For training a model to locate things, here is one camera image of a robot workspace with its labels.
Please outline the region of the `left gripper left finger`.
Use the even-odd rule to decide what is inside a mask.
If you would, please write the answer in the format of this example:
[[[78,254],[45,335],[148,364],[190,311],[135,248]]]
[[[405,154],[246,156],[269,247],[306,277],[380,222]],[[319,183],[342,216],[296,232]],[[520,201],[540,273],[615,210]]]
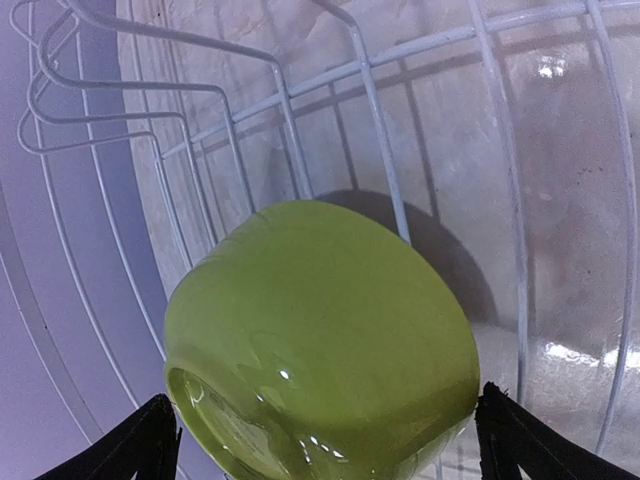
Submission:
[[[95,444],[42,479],[174,479],[182,429],[170,399],[158,394]]]

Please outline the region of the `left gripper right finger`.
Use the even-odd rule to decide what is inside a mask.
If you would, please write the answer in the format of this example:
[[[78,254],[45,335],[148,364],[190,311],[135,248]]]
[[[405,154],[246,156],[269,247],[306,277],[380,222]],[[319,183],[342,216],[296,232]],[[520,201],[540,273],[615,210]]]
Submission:
[[[636,476],[567,440],[492,382],[475,411],[484,479],[634,479]]]

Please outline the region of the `green cup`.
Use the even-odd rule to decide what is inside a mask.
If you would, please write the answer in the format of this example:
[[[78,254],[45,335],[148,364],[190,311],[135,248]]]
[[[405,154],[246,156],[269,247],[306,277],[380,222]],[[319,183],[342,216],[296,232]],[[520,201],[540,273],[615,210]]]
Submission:
[[[476,343],[446,283],[379,223],[321,201],[250,216],[178,284],[165,379],[234,479],[408,479],[465,427]]]

